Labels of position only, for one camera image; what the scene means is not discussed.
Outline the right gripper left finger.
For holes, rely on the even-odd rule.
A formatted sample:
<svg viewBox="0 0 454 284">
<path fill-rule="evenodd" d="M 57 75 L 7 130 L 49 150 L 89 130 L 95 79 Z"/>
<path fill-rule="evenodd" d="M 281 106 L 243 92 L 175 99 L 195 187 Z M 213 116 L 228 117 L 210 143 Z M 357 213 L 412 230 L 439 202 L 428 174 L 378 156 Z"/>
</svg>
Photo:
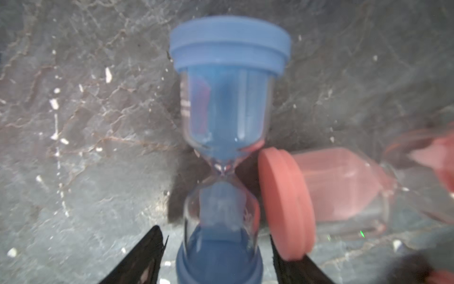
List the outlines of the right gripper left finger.
<svg viewBox="0 0 454 284">
<path fill-rule="evenodd" d="M 100 284 L 156 284 L 167 246 L 159 226 L 153 226 Z"/>
</svg>

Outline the blue hourglass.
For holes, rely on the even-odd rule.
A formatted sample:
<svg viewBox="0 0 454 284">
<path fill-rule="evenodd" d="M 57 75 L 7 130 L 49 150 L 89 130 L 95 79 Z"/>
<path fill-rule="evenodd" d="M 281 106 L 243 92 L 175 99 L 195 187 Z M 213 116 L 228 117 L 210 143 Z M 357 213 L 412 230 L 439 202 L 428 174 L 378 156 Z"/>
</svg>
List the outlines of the blue hourglass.
<svg viewBox="0 0 454 284">
<path fill-rule="evenodd" d="M 265 143 L 274 83 L 290 52 L 288 32 L 249 17 L 204 17 L 170 33 L 183 136 L 211 169 L 184 202 L 180 284 L 262 281 L 260 205 L 235 170 Z"/>
</svg>

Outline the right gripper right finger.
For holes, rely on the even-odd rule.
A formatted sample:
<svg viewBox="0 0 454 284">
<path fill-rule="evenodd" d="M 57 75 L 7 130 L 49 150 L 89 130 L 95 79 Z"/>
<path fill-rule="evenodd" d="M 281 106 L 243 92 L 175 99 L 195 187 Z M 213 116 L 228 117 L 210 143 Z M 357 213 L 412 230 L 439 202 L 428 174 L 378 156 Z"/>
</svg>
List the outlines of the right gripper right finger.
<svg viewBox="0 0 454 284">
<path fill-rule="evenodd" d="M 285 261 L 279 255 L 272 237 L 273 265 L 279 284 L 334 284 L 310 257 L 297 261 Z"/>
</svg>

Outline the pink hourglass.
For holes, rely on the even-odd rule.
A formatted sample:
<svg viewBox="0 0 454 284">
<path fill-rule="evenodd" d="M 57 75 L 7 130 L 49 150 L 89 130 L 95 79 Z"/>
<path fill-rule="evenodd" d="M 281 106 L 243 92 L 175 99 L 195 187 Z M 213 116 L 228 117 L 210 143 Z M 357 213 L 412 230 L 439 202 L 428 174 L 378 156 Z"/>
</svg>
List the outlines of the pink hourglass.
<svg viewBox="0 0 454 284">
<path fill-rule="evenodd" d="M 376 162 L 346 147 L 260 151 L 258 173 L 280 257 L 299 260 L 318 241 L 385 232 L 396 195 L 428 217 L 454 222 L 454 127 L 397 137 Z"/>
</svg>

